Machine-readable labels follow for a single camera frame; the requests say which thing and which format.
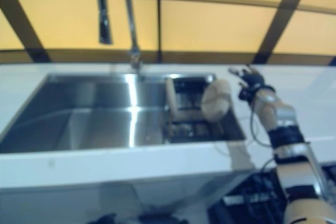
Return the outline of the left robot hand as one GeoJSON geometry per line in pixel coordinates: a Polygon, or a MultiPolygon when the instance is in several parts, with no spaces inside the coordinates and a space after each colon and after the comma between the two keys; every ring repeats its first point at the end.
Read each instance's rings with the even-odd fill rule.
{"type": "Polygon", "coordinates": [[[107,214],[104,216],[101,216],[100,218],[88,222],[88,224],[116,224],[115,221],[116,214],[107,214]]]}

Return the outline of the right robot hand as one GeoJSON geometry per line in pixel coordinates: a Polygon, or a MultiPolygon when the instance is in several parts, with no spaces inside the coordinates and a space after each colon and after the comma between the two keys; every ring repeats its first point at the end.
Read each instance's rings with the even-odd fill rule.
{"type": "Polygon", "coordinates": [[[242,68],[230,67],[228,71],[240,79],[239,85],[242,89],[256,90],[265,85],[264,77],[251,65],[242,68]]]}

